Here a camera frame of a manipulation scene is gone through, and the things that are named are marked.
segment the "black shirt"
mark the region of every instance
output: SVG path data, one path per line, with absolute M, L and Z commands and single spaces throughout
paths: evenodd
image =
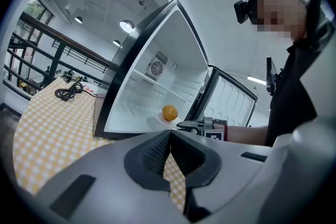
M 292 133 L 301 123 L 317 114 L 300 78 L 311 66 L 318 52 L 309 49 L 307 39 L 294 42 L 271 101 L 266 145 L 273 146 L 282 134 Z

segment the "light fixture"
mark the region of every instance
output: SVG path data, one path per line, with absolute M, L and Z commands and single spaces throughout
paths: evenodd
M 122 22 L 119 23 L 120 27 L 122 30 L 124 30 L 127 33 L 132 32 L 134 28 L 134 23 L 131 22 L 130 20 L 123 20 Z
M 113 41 L 113 44 L 115 44 L 116 46 L 120 47 L 120 41 L 117 40 L 117 39 Z
M 251 80 L 251 81 L 254 81 L 254 82 L 258 82 L 258 83 L 263 84 L 263 85 L 266 85 L 266 81 L 264 81 L 264 80 L 256 79 L 256 78 L 253 78 L 253 77 L 247 77 L 247 79 Z
M 80 17 L 80 16 L 77 16 L 77 17 L 75 18 L 75 21 L 81 24 L 81 23 L 83 22 L 83 18 Z

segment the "wooden floor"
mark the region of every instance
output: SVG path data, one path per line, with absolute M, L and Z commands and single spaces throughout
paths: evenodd
M 7 109 L 0 112 L 0 161 L 12 180 L 16 180 L 13 167 L 13 140 L 19 119 Z

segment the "short black hair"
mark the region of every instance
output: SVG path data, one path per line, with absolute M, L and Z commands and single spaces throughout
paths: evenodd
M 300 1 L 307 6 L 307 2 L 305 0 Z M 262 18 L 258 19 L 257 7 L 258 7 L 258 0 L 248 0 L 247 2 L 248 17 L 251 20 L 252 24 L 264 25 L 264 20 Z

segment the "fridge shelf ledge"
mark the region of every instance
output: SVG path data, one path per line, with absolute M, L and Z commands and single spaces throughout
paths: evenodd
M 164 90 L 166 90 L 166 91 L 170 92 L 171 94 L 175 95 L 176 97 L 178 97 L 178 98 L 181 99 L 182 101 L 188 103 L 188 101 L 187 101 L 186 99 L 184 99 L 183 97 L 181 97 L 181 96 L 178 95 L 177 93 L 175 93 L 175 92 L 173 92 L 172 90 L 168 89 L 168 88 L 165 87 L 164 85 L 162 85 L 162 84 L 160 84 L 160 83 L 158 83 L 158 82 L 152 80 L 151 78 L 145 76 L 144 74 L 140 73 L 139 71 L 136 71 L 136 70 L 134 69 L 134 70 L 133 70 L 133 73 L 137 74 L 138 76 L 142 77 L 142 78 L 145 79 L 145 80 L 150 81 L 152 84 L 154 84 L 154 85 L 156 85 L 156 86 L 158 86 L 158 87 L 163 88 Z

